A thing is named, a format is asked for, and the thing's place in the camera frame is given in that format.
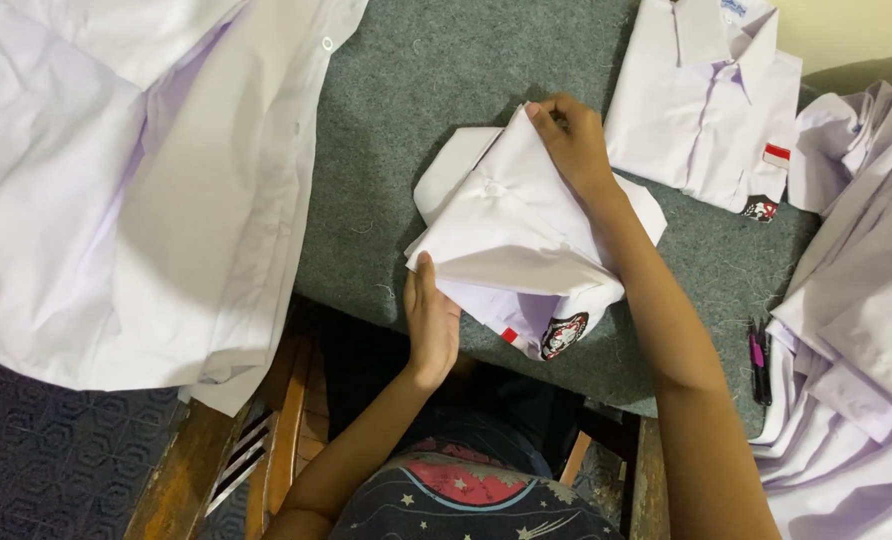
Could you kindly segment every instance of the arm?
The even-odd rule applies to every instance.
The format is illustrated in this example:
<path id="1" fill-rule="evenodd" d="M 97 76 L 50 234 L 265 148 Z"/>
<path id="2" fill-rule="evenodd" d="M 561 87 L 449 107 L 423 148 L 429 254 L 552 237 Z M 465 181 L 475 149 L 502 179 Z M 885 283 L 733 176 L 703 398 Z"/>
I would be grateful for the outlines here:
<path id="1" fill-rule="evenodd" d="M 565 94 L 526 113 L 620 269 L 656 392 L 672 536 L 778 539 L 719 356 L 612 175 L 600 116 Z"/>
<path id="2" fill-rule="evenodd" d="M 402 373 L 326 445 L 289 488 L 266 540 L 326 538 L 353 493 L 386 462 L 426 400 L 456 363 L 460 308 L 436 288 L 433 262 L 419 255 L 403 293 L 410 356 Z"/>

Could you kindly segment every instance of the gray carpet table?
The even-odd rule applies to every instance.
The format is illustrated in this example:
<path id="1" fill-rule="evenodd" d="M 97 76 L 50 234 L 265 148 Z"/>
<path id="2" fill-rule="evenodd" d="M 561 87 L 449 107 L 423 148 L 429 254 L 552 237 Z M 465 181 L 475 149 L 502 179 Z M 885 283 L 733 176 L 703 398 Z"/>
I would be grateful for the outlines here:
<path id="1" fill-rule="evenodd" d="M 403 250 L 424 230 L 413 188 L 456 128 L 504 126 L 525 100 L 570 92 L 606 112 L 636 0 L 370 0 L 332 56 L 317 114 L 308 226 L 295 292 L 397 329 Z M 668 219 L 659 243 L 709 329 L 747 431 L 752 399 L 743 320 L 778 304 L 818 227 L 782 205 L 769 224 L 648 187 Z M 527 359 L 464 315 L 462 349 L 626 411 L 656 401 L 623 301 L 551 362 Z"/>

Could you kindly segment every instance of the hand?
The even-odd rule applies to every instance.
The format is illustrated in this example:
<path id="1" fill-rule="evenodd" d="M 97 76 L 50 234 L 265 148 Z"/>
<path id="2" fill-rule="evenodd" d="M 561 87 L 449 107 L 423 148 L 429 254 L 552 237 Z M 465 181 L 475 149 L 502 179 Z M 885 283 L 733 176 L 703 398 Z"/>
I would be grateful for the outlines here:
<path id="1" fill-rule="evenodd" d="M 419 253 L 416 272 L 403 290 L 409 325 L 409 362 L 416 383 L 430 391 L 442 385 L 460 351 L 460 307 L 437 289 L 436 268 L 427 251 Z"/>
<path id="2" fill-rule="evenodd" d="M 603 119 L 592 108 L 565 93 L 553 94 L 540 103 L 528 103 L 532 120 L 552 162 L 583 200 L 589 202 L 604 184 L 616 185 L 609 166 Z M 563 117 L 561 127 L 553 116 Z"/>

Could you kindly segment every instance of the wooden chair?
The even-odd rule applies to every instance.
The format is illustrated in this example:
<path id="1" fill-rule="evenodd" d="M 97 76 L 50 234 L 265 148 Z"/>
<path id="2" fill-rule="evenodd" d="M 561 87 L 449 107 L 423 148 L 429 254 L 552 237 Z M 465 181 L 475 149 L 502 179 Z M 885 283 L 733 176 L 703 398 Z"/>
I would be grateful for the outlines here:
<path id="1" fill-rule="evenodd" d="M 266 412 L 244 427 L 248 403 L 234 418 L 198 401 L 187 416 L 151 480 L 145 486 L 124 536 L 126 540 L 197 537 L 203 517 L 249 478 L 246 540 L 258 540 L 280 510 L 293 480 L 325 446 L 329 426 L 326 386 L 318 333 L 304 317 L 307 306 L 292 310 L 269 373 L 257 391 Z M 591 440 L 603 444 L 626 468 L 620 531 L 630 540 L 666 540 L 666 506 L 658 423 L 623 415 L 616 423 L 584 411 L 580 433 L 560 482 L 572 485 Z"/>

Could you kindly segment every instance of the shirt collar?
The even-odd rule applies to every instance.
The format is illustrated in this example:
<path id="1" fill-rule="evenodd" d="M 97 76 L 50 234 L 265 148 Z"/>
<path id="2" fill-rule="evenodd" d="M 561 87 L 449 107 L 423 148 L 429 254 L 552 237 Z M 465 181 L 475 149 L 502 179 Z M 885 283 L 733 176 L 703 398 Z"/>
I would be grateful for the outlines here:
<path id="1" fill-rule="evenodd" d="M 729 52 L 727 26 L 719 0 L 678 0 L 672 5 L 672 13 L 680 68 L 734 60 Z M 778 19 L 779 10 L 774 9 L 746 50 L 735 58 L 742 90 L 750 103 L 776 58 Z"/>

